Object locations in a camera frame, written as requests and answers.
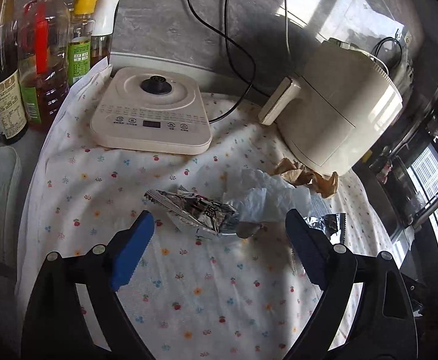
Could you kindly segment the dark foil wrapper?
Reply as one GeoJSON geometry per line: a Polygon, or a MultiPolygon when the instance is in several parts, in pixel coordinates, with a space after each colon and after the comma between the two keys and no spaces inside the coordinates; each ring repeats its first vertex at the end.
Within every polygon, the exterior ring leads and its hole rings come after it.
{"type": "Polygon", "coordinates": [[[323,232],[333,245],[344,245],[346,243],[346,219],[345,213],[324,214],[321,217],[308,216],[304,218],[310,228],[323,232]]]}

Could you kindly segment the silver foil snack wrapper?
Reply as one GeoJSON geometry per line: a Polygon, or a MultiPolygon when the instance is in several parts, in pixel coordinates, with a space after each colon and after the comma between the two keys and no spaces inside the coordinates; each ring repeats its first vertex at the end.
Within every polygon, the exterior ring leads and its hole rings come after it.
{"type": "Polygon", "coordinates": [[[264,228],[262,223],[244,222],[231,205],[197,193],[178,189],[176,193],[148,189],[144,198],[161,206],[181,223],[214,236],[237,236],[246,239],[264,228]]]}

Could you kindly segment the white plastic wrapper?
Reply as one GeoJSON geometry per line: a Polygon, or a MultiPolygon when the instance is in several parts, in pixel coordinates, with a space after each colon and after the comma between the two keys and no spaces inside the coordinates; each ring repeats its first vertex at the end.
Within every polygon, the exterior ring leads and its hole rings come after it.
{"type": "Polygon", "coordinates": [[[288,211],[303,217],[321,217],[332,209],[325,199],[305,186],[292,186],[278,175],[243,169],[228,177],[222,202],[231,205],[240,220],[250,223],[281,223],[288,211]]]}

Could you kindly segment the crumpled brown paper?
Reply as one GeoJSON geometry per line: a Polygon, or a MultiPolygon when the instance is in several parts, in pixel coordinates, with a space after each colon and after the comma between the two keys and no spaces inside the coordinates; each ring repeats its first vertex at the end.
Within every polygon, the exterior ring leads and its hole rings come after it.
{"type": "Polygon", "coordinates": [[[302,163],[291,161],[288,158],[283,158],[271,175],[279,176],[286,183],[295,187],[307,187],[316,194],[320,194],[324,199],[333,197],[339,188],[339,175],[337,172],[333,172],[331,176],[323,176],[302,163]]]}

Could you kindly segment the floral white tablecloth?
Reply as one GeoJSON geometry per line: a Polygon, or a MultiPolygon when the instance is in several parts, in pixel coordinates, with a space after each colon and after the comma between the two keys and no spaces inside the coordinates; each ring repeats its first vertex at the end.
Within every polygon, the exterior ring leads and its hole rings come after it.
{"type": "Polygon", "coordinates": [[[196,236],[178,228],[145,198],[149,189],[219,199],[244,170],[269,173],[290,156],[259,108],[207,94],[209,149],[198,156],[107,150],[89,122],[110,81],[100,63],[75,84],[41,149],[18,242],[15,288],[24,315],[45,256],[87,253],[150,211],[155,233],[118,296],[141,339],[158,359],[281,359],[305,327],[321,291],[291,250],[284,226],[271,224],[246,240],[196,236]]]}

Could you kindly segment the cream air fryer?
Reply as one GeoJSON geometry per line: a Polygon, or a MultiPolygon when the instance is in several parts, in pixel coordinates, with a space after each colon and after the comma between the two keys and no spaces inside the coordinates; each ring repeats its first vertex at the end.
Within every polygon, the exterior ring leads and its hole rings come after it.
{"type": "Polygon", "coordinates": [[[402,97],[384,67],[361,49],[331,38],[298,76],[285,77],[258,120],[277,124],[291,153],[329,176],[347,173],[391,125],[402,97]]]}

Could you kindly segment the cream induction cooker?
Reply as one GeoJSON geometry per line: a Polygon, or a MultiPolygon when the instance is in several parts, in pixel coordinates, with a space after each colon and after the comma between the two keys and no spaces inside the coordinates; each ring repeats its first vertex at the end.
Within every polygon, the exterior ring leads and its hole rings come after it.
{"type": "Polygon", "coordinates": [[[111,149],[198,155],[212,130],[198,84],[157,69],[119,69],[90,121],[94,141],[111,149]]]}

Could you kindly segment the dark sauce bottle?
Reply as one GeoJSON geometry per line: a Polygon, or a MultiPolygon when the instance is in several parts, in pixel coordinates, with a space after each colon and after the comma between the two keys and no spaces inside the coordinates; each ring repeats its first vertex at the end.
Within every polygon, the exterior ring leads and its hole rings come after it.
{"type": "Polygon", "coordinates": [[[14,0],[0,0],[0,140],[19,141],[28,129],[28,117],[20,91],[17,23],[14,0]]]}

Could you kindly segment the red cap oil bottle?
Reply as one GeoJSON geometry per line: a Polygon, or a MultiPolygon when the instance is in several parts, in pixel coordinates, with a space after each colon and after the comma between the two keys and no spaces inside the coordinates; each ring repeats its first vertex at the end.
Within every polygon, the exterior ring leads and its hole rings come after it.
{"type": "Polygon", "coordinates": [[[70,13],[63,0],[32,0],[19,20],[20,90],[28,123],[46,132],[68,95],[70,13]]]}

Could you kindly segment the yellow cap green label bottle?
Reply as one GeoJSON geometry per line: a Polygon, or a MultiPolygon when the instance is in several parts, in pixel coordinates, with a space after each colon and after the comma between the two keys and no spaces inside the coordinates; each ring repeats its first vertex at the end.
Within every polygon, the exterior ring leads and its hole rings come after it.
{"type": "Polygon", "coordinates": [[[68,85],[81,79],[91,65],[91,37],[95,26],[92,15],[98,0],[75,0],[68,43],[68,85]]]}

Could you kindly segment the white top spray bottle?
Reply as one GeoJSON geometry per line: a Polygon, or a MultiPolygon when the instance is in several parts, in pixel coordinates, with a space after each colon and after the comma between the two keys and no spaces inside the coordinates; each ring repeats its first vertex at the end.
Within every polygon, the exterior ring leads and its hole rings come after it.
{"type": "Polygon", "coordinates": [[[90,66],[110,59],[112,36],[119,0],[98,0],[92,15],[95,21],[90,43],[90,66]]]}

